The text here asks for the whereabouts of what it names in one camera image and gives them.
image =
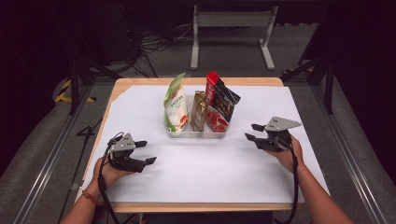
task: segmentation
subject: green and white snack bag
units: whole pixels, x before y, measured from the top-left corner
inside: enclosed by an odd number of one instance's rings
[[[169,132],[181,132],[188,123],[189,111],[184,93],[182,78],[186,73],[175,77],[166,92],[163,105],[165,107],[165,124]]]

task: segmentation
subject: forearm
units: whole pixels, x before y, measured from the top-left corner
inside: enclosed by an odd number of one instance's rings
[[[85,189],[92,197],[99,200],[101,194],[97,185],[97,181],[92,181],[90,185]],[[62,220],[62,224],[67,223],[92,223],[93,216],[95,213],[96,204],[89,199],[85,198],[82,194],[79,196],[78,200],[67,214],[67,216]]]
[[[312,223],[353,223],[304,164],[299,165],[298,176]]]

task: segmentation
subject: white paper sheet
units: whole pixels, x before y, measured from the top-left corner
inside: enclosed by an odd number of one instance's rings
[[[241,96],[231,126],[223,139],[170,138],[163,124],[163,98],[168,86],[132,86],[110,107],[102,137],[83,184],[92,179],[94,162],[103,156],[110,138],[131,133],[146,140],[132,158],[157,157],[143,173],[126,176],[107,191],[119,203],[291,203],[293,175],[269,154],[256,148],[245,133],[266,137],[251,129],[278,116],[301,122],[287,87],[229,86]],[[188,95],[205,86],[184,86]],[[300,140],[304,161],[328,191],[304,125],[290,129]],[[299,202],[304,198],[300,192]]]

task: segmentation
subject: red package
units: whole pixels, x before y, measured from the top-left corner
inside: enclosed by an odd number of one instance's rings
[[[208,99],[206,123],[215,133],[225,133],[230,125],[235,105],[240,96],[230,91],[216,72],[206,75],[205,95]]]

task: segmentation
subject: bracelet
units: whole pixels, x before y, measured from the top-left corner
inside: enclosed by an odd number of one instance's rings
[[[96,206],[100,206],[102,205],[97,199],[95,199],[89,192],[87,192],[87,190],[83,190],[82,191],[82,195],[86,198],[86,199],[90,199],[93,204],[95,204]]]

